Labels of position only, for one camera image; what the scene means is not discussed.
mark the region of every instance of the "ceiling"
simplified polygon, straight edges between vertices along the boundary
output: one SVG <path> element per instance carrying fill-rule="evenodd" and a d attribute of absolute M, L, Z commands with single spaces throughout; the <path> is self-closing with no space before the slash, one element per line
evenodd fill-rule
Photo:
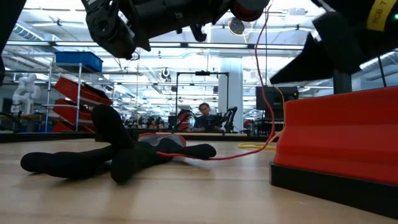
<path fill-rule="evenodd" d="M 310 0 L 275 0 L 269 12 L 267 35 L 263 34 L 259 41 L 260 44 L 267 43 L 269 46 L 274 46 L 274 50 L 259 51 L 261 72 L 267 74 L 267 79 L 270 79 L 275 72 L 300 53 L 300 47 L 297 48 L 297 46 L 304 44 L 307 33 L 313 30 L 311 21 L 322 14 L 324 10 L 316 7 Z M 240 49 L 236 47 L 236 44 L 256 43 L 265 22 L 265 14 L 255 22 L 245 23 L 244 35 L 234 35 L 228 29 L 228 24 L 233 17 L 230 12 L 227 12 L 215 25 L 207 25 L 204 28 L 208 34 L 206 42 L 227 44 L 223 47 L 208 49 L 203 45 L 204 47 L 198 48 L 165 48 L 164 45 L 167 45 L 165 43 L 196 42 L 190 30 L 183 29 L 179 35 L 171 32 L 151 39 L 150 42 L 155 46 L 157 44 L 158 47 L 153 47 L 151 52 L 138 50 L 140 59 L 135 61 L 115 59 L 101 47 L 93 45 L 85 23 L 85 16 L 80 0 L 28 0 L 17 24 L 18 32 L 14 32 L 10 36 L 10 40 L 54 40 L 87 42 L 89 44 L 84 46 L 83 43 L 79 47 L 56 48 L 37 45 L 8 45 L 3 53 L 6 66 L 11 70 L 48 70 L 55 50 L 92 51 L 103 60 L 103 76 L 83 77 L 84 82 L 92 82 L 98 88 L 102 88 L 103 85 L 99 84 L 104 82 L 119 83 L 115 88 L 114 99 L 118 101 L 118 105 L 123 105 L 120 107 L 120 109 L 123 108 L 123 113 L 159 114 L 167 117 L 169 111 L 173 111 L 175 108 L 175 93 L 171 90 L 171 85 L 176 82 L 177 72 L 199 70 L 217 72 L 221 57 L 240 57 L 243 64 L 245 116 L 253 111 L 256 104 L 254 86 L 260 84 L 253 57 L 254 51 Z M 395 54 L 390 54 L 384 59 L 388 62 L 383 61 L 383 63 L 388 63 L 388 65 L 386 64 L 388 71 L 398 69 L 396 63 L 392 62 L 394 57 L 396 57 Z M 369 77 L 379 75 L 379 70 L 371 70 L 373 64 L 374 62 L 365 65 L 369 71 L 356 76 L 359 80 L 358 90 L 363 89 L 361 88 L 362 83 L 366 88 L 377 88 L 380 84 L 380 79 L 369 81 Z M 171 82 L 166 84 L 162 78 L 165 68 L 170 72 L 171 77 Z M 56 73 L 69 78 L 76 77 L 61 71 L 56 71 Z M 48 79 L 47 74 L 41 75 L 40 78 Z M 396 73 L 390 75 L 388 79 L 393 85 L 398 83 Z M 211 106 L 217 107 L 218 97 L 213 93 L 214 86 L 218 84 L 216 76 L 184 75 L 180 77 L 179 82 L 205 84 L 179 88 L 178 93 L 182 97 L 181 105 L 199 105 L 202 101 L 206 101 Z M 300 88 L 303 98 L 333 92 L 331 80 L 289 84 L 305 86 Z"/>

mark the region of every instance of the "sticker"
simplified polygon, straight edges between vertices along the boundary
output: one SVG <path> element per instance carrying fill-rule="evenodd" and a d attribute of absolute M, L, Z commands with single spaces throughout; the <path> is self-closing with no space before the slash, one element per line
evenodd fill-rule
<path fill-rule="evenodd" d="M 388 15 L 397 0 L 375 0 L 368 16 L 366 28 L 384 32 Z"/>

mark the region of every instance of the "person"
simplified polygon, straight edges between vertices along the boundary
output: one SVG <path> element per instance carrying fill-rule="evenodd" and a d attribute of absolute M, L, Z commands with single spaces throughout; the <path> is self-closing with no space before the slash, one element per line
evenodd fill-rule
<path fill-rule="evenodd" d="M 127 182 L 142 169 L 170 162 L 173 157 L 159 155 L 183 154 L 188 157 L 209 159 L 216 150 L 209 144 L 187 146 L 183 137 L 142 134 L 133 142 L 124 129 L 119 113 L 110 106 L 98 105 L 91 119 L 99 134 L 110 146 L 83 152 L 30 152 L 21 159 L 21 167 L 27 172 L 42 173 L 53 177 L 84 179 L 103 171 L 111 161 L 111 178 L 117 183 Z"/>
<path fill-rule="evenodd" d="M 202 113 L 202 116 L 198 117 L 195 120 L 195 124 L 193 125 L 192 131 L 194 132 L 205 132 L 209 131 L 206 130 L 205 123 L 207 121 L 214 121 L 216 119 L 216 116 L 213 114 L 210 114 L 210 106 L 208 103 L 202 103 L 199 105 L 199 111 Z M 221 125 L 219 126 L 213 126 L 210 127 L 211 131 L 219 131 L 221 130 Z"/>

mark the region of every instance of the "wooden table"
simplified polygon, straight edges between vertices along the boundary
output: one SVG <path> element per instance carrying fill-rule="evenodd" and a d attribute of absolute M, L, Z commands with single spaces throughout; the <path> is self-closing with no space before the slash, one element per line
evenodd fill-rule
<path fill-rule="evenodd" d="M 245 152 L 237 142 L 211 144 L 218 156 Z M 76 182 L 32 175 L 19 166 L 28 152 L 105 145 L 92 139 L 1 144 L 0 223 L 397 223 L 271 186 L 268 163 L 274 151 L 224 162 L 171 162 L 137 174 L 125 186 L 116 185 L 108 173 Z"/>

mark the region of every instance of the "blue container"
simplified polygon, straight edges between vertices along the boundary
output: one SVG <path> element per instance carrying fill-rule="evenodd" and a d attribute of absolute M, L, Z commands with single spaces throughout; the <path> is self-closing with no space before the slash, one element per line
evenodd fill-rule
<path fill-rule="evenodd" d="M 103 61 L 93 52 L 56 52 L 57 66 L 69 71 L 79 72 L 79 64 L 84 65 L 83 72 L 102 72 Z"/>

